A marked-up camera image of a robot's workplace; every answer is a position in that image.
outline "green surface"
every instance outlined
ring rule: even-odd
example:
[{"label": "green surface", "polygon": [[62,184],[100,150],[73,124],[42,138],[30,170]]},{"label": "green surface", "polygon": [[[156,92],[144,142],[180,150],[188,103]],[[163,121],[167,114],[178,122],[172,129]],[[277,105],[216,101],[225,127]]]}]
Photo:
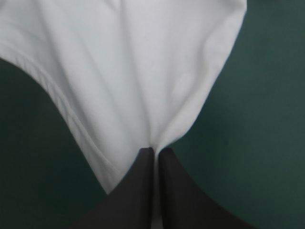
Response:
[{"label": "green surface", "polygon": [[249,0],[236,46],[173,145],[199,186],[262,229],[305,228],[305,1]]},{"label": "green surface", "polygon": [[[236,46],[173,145],[199,186],[262,229],[305,228],[305,1],[249,0]],[[46,93],[0,62],[0,228],[67,228],[105,196]]]},{"label": "green surface", "polygon": [[0,229],[66,229],[104,196],[46,93],[0,61]]}]

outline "white fabric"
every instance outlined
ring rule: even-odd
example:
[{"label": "white fabric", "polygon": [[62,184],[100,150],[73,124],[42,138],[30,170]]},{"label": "white fabric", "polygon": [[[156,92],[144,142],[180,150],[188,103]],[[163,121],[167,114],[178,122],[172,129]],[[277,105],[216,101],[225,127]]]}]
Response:
[{"label": "white fabric", "polygon": [[0,57],[34,78],[110,192],[193,124],[246,0],[0,0]]}]

